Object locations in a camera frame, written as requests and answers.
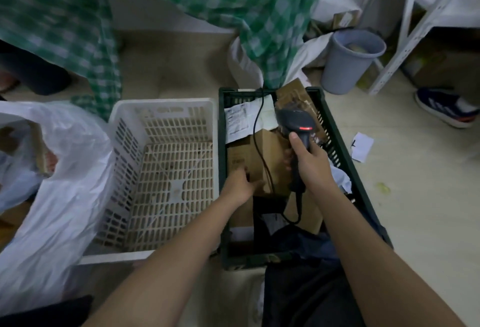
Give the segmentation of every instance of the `white plastic crate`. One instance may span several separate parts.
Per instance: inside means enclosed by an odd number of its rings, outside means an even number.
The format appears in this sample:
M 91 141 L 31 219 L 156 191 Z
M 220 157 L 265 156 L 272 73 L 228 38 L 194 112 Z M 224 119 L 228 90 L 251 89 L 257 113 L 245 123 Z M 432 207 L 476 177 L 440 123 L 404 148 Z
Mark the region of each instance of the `white plastic crate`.
M 115 105 L 116 186 L 80 264 L 144 259 L 217 198 L 217 114 L 209 98 Z

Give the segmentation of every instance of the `blue sneaker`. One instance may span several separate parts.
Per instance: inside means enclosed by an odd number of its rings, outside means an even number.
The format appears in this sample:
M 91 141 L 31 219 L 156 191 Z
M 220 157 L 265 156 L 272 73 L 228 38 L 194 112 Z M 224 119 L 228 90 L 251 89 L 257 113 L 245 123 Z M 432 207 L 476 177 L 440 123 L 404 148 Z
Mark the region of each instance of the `blue sneaker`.
M 479 113 L 477 107 L 448 89 L 420 88 L 415 100 L 420 108 L 455 128 L 471 127 Z

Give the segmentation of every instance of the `gray trash bin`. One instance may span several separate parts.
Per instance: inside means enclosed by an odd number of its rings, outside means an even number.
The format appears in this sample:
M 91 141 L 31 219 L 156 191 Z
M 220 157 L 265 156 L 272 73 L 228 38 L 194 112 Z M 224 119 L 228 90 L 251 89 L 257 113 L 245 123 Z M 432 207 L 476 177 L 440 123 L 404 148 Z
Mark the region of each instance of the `gray trash bin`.
M 386 49 L 385 42 L 367 30 L 349 29 L 335 32 L 321 75 L 321 86 L 332 94 L 348 93 L 373 60 L 383 55 Z

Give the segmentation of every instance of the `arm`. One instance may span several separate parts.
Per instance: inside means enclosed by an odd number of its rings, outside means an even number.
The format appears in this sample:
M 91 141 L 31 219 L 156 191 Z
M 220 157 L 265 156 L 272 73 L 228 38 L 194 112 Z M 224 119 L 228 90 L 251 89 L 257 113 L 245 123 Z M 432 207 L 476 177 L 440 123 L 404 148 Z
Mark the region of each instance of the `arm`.
M 176 325 L 197 276 L 218 244 L 222 229 L 259 185 L 249 183 L 243 169 L 232 172 L 219 198 L 156 250 L 83 326 Z
M 313 194 L 353 295 L 369 327 L 464 324 L 447 304 L 383 242 L 332 178 L 327 153 L 309 153 L 295 134 L 290 142 L 300 176 Z

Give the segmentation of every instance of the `plastic bag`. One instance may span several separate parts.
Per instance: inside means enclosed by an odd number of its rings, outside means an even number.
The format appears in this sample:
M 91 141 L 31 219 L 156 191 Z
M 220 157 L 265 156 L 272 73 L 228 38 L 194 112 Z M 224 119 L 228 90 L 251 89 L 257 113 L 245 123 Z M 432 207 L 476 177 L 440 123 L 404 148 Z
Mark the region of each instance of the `plastic bag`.
M 57 156 L 27 217 L 0 253 L 0 315 L 62 300 L 72 267 L 111 197 L 115 157 L 108 125 L 74 105 L 0 102 L 0 113 L 40 124 Z
M 333 33 L 329 33 L 327 35 L 313 38 L 300 46 L 297 54 L 293 58 L 293 62 L 285 77 L 283 85 L 298 78 L 304 87 L 311 87 L 311 83 L 303 73 L 302 68 L 322 54 L 327 48 L 332 34 Z M 240 89 L 258 89 L 263 87 L 264 77 L 262 71 L 258 65 L 247 56 L 238 37 L 230 44 L 226 60 L 226 64 Z
M 13 156 L 0 151 L 0 214 L 26 201 L 37 191 L 43 176 L 38 173 L 30 126 L 21 120 L 0 124 L 14 130 L 9 134 L 19 145 Z

